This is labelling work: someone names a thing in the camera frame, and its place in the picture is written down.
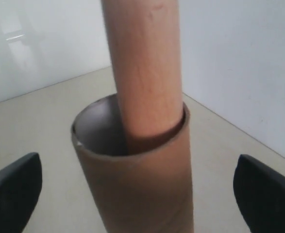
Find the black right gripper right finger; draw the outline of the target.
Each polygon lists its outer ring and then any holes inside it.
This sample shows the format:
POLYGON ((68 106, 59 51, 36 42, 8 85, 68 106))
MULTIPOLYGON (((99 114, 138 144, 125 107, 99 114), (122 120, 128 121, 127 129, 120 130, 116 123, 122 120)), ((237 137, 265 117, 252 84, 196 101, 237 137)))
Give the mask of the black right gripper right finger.
POLYGON ((285 233, 285 176, 240 155, 233 178, 236 203, 252 233, 285 233))

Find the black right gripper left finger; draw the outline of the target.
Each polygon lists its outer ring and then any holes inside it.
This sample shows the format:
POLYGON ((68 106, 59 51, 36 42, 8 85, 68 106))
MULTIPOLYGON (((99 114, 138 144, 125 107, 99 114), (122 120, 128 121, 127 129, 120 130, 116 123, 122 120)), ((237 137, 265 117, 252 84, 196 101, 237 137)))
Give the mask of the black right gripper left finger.
POLYGON ((0 233, 21 233, 42 189, 39 154, 24 155, 0 170, 0 233))

